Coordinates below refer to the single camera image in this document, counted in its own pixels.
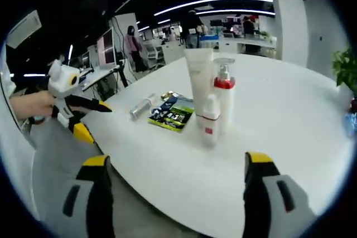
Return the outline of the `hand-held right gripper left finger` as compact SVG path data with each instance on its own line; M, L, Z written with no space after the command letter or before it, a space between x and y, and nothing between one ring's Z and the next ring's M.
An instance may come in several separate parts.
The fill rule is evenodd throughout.
M106 155L88 158L50 195L44 223L54 237L114 237L113 194Z

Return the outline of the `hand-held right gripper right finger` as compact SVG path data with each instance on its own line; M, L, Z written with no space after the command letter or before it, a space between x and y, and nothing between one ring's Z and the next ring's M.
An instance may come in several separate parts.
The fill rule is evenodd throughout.
M307 193L273 159L245 153L243 237L299 237L315 221Z

